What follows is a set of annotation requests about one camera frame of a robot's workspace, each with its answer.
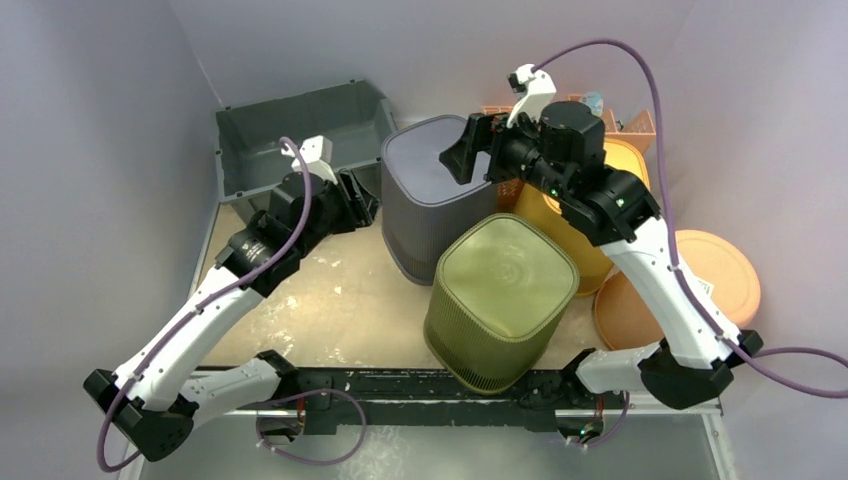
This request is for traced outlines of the grey mesh basket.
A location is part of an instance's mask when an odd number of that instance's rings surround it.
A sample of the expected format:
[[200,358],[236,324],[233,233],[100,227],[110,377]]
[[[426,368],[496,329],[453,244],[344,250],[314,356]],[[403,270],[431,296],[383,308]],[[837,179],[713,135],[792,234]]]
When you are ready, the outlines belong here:
[[497,187],[484,179],[489,155],[477,154],[473,179],[455,181],[439,155],[461,136],[466,120],[440,115],[403,128],[381,147],[382,236],[402,274],[433,283],[442,254],[496,211]]

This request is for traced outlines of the dark grey plastic bin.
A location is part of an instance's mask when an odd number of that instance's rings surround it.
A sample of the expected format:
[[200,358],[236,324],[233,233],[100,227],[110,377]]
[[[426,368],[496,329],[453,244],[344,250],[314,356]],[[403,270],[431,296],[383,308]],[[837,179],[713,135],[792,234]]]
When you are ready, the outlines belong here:
[[240,219],[268,207],[270,191],[291,172],[293,159],[278,140],[300,146],[322,135],[332,142],[331,165],[349,169],[371,194],[380,195],[381,146],[397,131],[389,100],[365,80],[215,113],[218,200]]

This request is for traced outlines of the olive green mesh basket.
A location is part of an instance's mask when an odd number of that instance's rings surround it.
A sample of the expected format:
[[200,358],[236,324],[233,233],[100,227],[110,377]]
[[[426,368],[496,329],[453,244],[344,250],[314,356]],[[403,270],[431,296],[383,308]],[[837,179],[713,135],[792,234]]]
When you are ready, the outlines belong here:
[[424,340],[463,386],[502,393],[546,351],[578,283],[574,261],[539,229],[490,215],[439,259]]

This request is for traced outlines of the yellow mesh basket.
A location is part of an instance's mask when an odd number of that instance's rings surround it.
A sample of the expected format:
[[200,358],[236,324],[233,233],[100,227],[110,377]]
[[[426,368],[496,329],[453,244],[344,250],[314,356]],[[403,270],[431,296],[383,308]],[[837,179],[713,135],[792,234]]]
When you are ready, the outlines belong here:
[[[613,134],[604,142],[605,164],[635,174],[650,187],[644,154],[654,140],[654,134]],[[612,261],[561,217],[553,199],[525,185],[513,213],[539,229],[573,260],[579,274],[578,297],[593,295],[600,289],[613,269]]]

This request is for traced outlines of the large orange plastic bucket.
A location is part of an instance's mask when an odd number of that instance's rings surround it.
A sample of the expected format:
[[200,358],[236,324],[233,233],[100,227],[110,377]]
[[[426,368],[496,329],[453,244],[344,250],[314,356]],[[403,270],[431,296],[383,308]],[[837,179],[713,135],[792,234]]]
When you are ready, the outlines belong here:
[[[753,320],[761,286],[751,262],[730,242],[700,230],[676,232],[680,256],[698,277],[702,289],[737,327]],[[610,350],[643,347],[663,338],[648,307],[626,276],[615,271],[594,301],[598,333]]]

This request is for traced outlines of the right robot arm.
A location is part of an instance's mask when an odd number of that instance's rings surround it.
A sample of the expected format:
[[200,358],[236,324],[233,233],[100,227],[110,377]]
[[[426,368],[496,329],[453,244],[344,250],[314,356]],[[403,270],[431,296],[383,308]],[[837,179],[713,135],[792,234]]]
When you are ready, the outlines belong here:
[[520,111],[472,114],[439,161],[467,184],[478,154],[486,153],[487,181],[517,179],[554,200],[628,278],[660,326],[662,339],[644,347],[581,352],[561,372],[569,404],[584,407],[612,391],[647,392],[677,410],[716,399],[762,339],[730,322],[706,294],[649,188],[606,163],[604,140],[603,121],[586,105],[559,101],[538,119]]

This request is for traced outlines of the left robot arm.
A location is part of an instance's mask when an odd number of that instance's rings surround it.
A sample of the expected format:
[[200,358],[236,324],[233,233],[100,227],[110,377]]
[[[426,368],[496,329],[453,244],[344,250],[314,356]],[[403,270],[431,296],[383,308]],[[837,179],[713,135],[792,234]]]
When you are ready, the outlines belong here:
[[114,371],[96,369],[84,390],[150,462],[175,452],[192,431],[232,410],[268,403],[284,409],[327,383],[302,379],[282,354],[266,350],[229,370],[196,377],[223,336],[298,272],[324,239],[371,226],[380,201],[349,170],[333,180],[288,174],[217,255],[196,292],[137,354]]

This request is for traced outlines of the light blue packet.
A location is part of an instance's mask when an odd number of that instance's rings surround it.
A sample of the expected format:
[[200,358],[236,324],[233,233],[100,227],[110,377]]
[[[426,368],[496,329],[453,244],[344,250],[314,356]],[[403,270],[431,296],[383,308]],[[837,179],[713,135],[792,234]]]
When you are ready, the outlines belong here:
[[600,92],[590,91],[583,94],[579,101],[586,105],[596,116],[601,116],[604,111],[604,99]]

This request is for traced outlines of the pink perforated organizer crate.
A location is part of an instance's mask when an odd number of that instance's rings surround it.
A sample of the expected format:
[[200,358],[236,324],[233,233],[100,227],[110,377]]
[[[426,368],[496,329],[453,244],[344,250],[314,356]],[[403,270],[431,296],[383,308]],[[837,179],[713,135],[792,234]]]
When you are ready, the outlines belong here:
[[[570,94],[567,96],[567,100],[579,101],[581,96]],[[647,109],[643,109],[632,116],[628,122],[623,123],[616,119],[610,108],[604,107],[600,118],[605,124],[607,138],[623,141],[634,147],[642,155],[646,154],[655,141],[655,125],[651,113]],[[520,180],[499,183],[497,185],[497,209],[499,211],[511,210],[516,205],[522,189],[523,183]]]

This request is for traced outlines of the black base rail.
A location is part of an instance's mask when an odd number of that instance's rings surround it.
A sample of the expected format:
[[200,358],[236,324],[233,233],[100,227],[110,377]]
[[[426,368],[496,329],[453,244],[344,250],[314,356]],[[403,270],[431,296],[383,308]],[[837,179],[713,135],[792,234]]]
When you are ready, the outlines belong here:
[[596,409],[617,413],[621,394],[569,390],[558,370],[532,370],[502,393],[481,395],[444,369],[304,367],[301,391],[308,435],[340,426],[518,427],[529,432],[575,433],[596,419]]

